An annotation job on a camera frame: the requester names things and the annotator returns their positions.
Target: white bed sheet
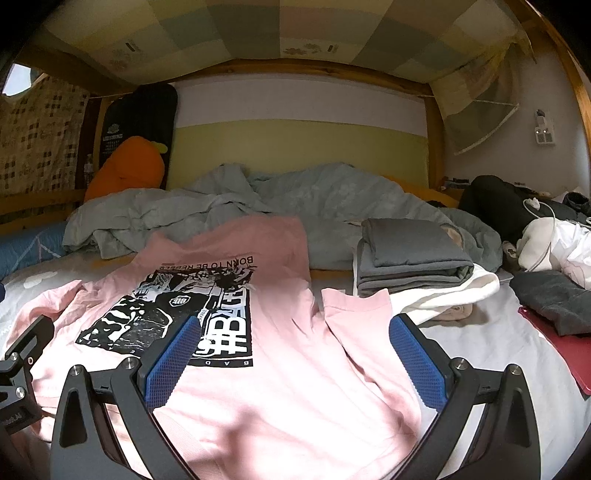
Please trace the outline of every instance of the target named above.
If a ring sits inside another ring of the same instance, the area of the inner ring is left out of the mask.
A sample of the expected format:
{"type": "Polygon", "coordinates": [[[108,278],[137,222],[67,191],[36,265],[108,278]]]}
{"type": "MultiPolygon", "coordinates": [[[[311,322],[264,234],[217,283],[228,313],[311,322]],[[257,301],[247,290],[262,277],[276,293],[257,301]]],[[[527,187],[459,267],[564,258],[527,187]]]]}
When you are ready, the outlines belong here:
{"type": "MultiPolygon", "coordinates": [[[[78,252],[43,262],[5,278],[6,299],[0,303],[0,348],[19,309],[45,290],[72,280],[93,281],[127,260],[100,261],[95,252],[78,252]]],[[[351,293],[351,277],[315,280],[316,298],[326,287],[351,293]]],[[[554,347],[517,312],[519,301],[508,284],[475,304],[472,315],[458,322],[429,321],[421,331],[441,345],[449,357],[462,356],[475,368],[503,370],[509,363],[522,367],[534,403],[540,434],[542,476],[551,480],[568,460],[591,423],[591,398],[585,401],[569,369],[554,347]]],[[[423,408],[422,433],[435,411],[423,408]]],[[[478,426],[483,406],[476,406],[441,476],[460,466],[478,426]]]]}
{"type": "MultiPolygon", "coordinates": [[[[457,322],[421,325],[449,357],[466,358],[475,368],[523,369],[540,435],[541,480],[551,480],[572,454],[591,423],[591,398],[584,400],[554,347],[518,312],[519,301],[508,284],[477,302],[470,317],[457,322]]],[[[470,446],[483,406],[472,409],[466,428],[441,476],[457,470],[470,446]]],[[[435,411],[423,406],[423,432],[435,411]]]]}
{"type": "Polygon", "coordinates": [[[73,280],[99,280],[128,261],[129,257],[102,260],[98,252],[79,251],[23,268],[4,278],[6,298],[0,302],[0,353],[4,354],[4,342],[25,303],[73,280]]]}

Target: black metal clamp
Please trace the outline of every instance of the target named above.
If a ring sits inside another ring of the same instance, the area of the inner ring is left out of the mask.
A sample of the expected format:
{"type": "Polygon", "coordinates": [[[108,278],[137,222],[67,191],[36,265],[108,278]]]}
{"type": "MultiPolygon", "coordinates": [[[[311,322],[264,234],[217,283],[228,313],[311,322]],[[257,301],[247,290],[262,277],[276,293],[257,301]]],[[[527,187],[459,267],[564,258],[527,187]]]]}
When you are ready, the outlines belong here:
{"type": "MultiPolygon", "coordinates": [[[[539,480],[540,443],[521,368],[508,365],[504,372],[475,369],[463,358],[450,359],[439,344],[426,339],[408,317],[404,316],[402,321],[441,374],[447,401],[413,452],[384,480],[436,480],[452,454],[472,406],[480,403],[485,403],[486,407],[470,449],[460,469],[446,479],[539,480]]],[[[37,330],[33,326],[31,329],[39,332],[43,321],[37,322],[37,330]]],[[[170,335],[154,342],[144,354],[143,362],[127,357],[108,371],[87,372],[82,365],[70,369],[54,426],[51,480],[146,480],[129,467],[105,404],[118,406],[129,436],[153,479],[199,480],[144,401],[145,374],[168,348],[175,330],[181,327],[175,325],[170,335]]],[[[9,352],[13,351],[26,356],[25,352],[32,350],[13,348],[9,352]]],[[[0,440],[2,438],[9,441],[7,434],[0,436],[0,440]]],[[[4,454],[0,465],[3,460],[17,467],[19,462],[24,463],[22,458],[15,457],[16,451],[3,449],[0,453],[4,454]]],[[[26,465],[20,470],[17,467],[10,470],[11,476],[6,478],[34,479],[27,476],[30,472],[26,465]]]]}
{"type": "Polygon", "coordinates": [[[51,342],[53,333],[51,319],[40,316],[0,361],[0,478],[35,479],[30,465],[14,448],[10,435],[41,419],[31,367],[51,342]]]}

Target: screw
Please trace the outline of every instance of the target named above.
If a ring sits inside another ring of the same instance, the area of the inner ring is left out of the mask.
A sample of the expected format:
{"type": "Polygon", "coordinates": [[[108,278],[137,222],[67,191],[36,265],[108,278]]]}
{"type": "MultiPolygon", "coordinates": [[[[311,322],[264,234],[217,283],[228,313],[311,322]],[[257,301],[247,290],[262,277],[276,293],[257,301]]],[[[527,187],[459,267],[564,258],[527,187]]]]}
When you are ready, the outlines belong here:
{"type": "Polygon", "coordinates": [[[82,365],[74,365],[72,368],[70,368],[70,375],[73,377],[77,377],[82,373],[83,368],[84,367],[82,365]]]}
{"type": "Polygon", "coordinates": [[[519,365],[511,364],[509,365],[509,372],[511,372],[513,375],[521,375],[523,370],[519,365]]]}
{"type": "Polygon", "coordinates": [[[129,356],[123,360],[123,368],[126,370],[131,370],[135,368],[138,364],[138,359],[134,356],[129,356]]]}
{"type": "Polygon", "coordinates": [[[456,370],[465,370],[468,368],[468,362],[465,358],[457,357],[452,360],[452,367],[456,370]]]}

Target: blue pillow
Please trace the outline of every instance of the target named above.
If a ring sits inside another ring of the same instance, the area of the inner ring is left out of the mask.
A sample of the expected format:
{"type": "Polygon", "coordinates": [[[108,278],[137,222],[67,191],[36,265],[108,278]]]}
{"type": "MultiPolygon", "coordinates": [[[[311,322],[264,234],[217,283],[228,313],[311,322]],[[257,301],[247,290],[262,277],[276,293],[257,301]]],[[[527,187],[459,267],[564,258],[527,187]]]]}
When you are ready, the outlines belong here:
{"type": "Polygon", "coordinates": [[[61,245],[66,222],[0,236],[0,278],[21,268],[66,255],[61,245]]]}

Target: white charging cable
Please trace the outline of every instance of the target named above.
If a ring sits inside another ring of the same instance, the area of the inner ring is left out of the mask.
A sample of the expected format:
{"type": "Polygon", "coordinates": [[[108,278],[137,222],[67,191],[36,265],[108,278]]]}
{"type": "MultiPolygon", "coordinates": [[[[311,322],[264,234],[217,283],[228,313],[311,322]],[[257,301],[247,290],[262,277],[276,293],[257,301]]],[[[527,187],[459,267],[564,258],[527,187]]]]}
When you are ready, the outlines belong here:
{"type": "Polygon", "coordinates": [[[554,233],[556,232],[556,215],[554,214],[554,210],[552,210],[552,207],[550,205],[539,201],[537,198],[525,199],[523,201],[523,207],[525,208],[525,210],[530,212],[534,217],[542,218],[540,215],[538,215],[537,213],[530,210],[528,208],[528,205],[538,211],[540,210],[540,205],[546,205],[550,209],[550,211],[552,212],[552,218],[553,218],[553,220],[552,220],[552,234],[550,235],[550,241],[548,242],[548,246],[546,247],[546,250],[544,250],[544,253],[542,253],[541,257],[539,257],[538,261],[534,265],[532,265],[530,268],[525,270],[526,272],[531,272],[540,266],[540,264],[546,258],[546,255],[548,255],[548,253],[550,252],[550,249],[552,249],[552,240],[554,239],[554,233]]]}

